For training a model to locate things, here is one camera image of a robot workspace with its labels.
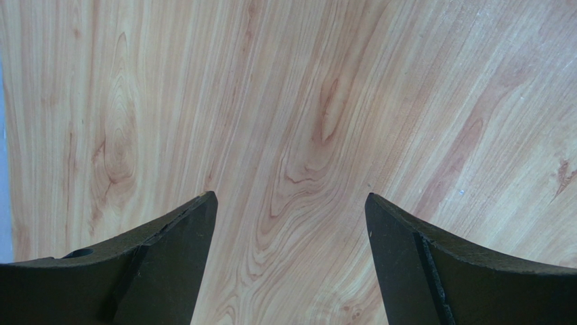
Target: wooden surface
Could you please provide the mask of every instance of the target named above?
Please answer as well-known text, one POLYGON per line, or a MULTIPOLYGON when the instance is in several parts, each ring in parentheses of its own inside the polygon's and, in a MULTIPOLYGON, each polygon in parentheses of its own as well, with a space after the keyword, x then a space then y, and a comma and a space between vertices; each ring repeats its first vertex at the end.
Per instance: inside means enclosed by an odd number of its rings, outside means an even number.
POLYGON ((2 1, 17 260, 204 190, 193 324, 382 324, 376 192, 577 267, 575 1, 2 1))

